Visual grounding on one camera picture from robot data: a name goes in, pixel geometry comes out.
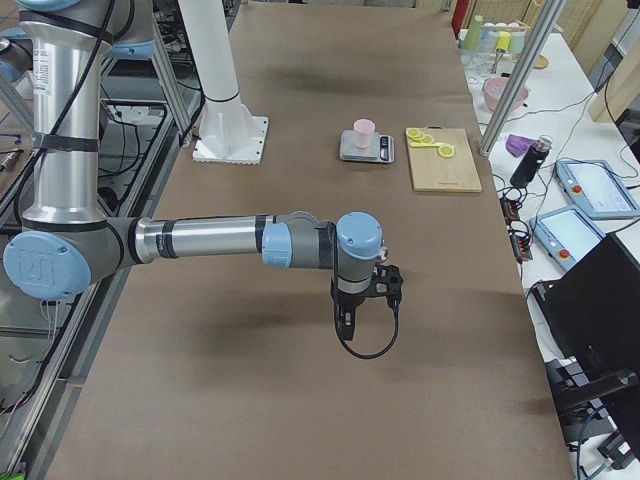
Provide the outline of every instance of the black electronic device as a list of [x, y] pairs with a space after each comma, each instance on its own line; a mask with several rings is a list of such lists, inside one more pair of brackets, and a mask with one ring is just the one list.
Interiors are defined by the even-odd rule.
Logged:
[[[640, 264], [609, 234], [564, 277], [532, 293], [562, 353], [575, 357], [593, 384], [583, 392], [602, 400], [640, 457]], [[616, 377], [617, 391], [595, 388]]]

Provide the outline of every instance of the black bottle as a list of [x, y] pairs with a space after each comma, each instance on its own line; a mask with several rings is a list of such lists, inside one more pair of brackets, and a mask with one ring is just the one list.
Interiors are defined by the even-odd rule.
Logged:
[[549, 150], [551, 150], [551, 137], [542, 135], [524, 154], [520, 165], [518, 165], [509, 180], [511, 185], [515, 188], [525, 188], [529, 185], [529, 182], [533, 180], [536, 172], [549, 155]]

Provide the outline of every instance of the purple cloth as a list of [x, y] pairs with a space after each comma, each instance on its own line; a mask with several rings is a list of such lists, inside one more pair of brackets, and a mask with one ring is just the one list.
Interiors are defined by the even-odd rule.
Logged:
[[507, 152], [514, 157], [524, 155], [535, 140], [533, 138], [520, 137], [519, 135], [509, 135], [507, 138]]

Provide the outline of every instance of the brown table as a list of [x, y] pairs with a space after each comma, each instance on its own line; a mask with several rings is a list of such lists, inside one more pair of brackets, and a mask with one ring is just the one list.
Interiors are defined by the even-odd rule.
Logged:
[[[446, 15], [250, 4], [232, 31], [239, 82], [270, 117], [258, 167], [179, 158], [158, 218], [288, 213], [383, 225], [405, 277], [400, 337], [375, 361], [333, 332], [327, 272], [259, 256], [136, 268], [52, 479], [571, 477], [488, 163], [485, 191], [411, 190], [406, 126], [479, 131]], [[397, 142], [393, 166], [337, 158], [358, 117]], [[383, 300], [354, 347], [392, 332]]]

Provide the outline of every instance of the red object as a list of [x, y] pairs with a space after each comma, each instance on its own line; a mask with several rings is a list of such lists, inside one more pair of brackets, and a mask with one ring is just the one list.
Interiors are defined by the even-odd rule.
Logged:
[[453, 12], [453, 19], [451, 20], [451, 26], [453, 27], [453, 34], [458, 38], [462, 24], [464, 23], [464, 17], [467, 16], [467, 9], [471, 0], [458, 0], [456, 3], [456, 9]]

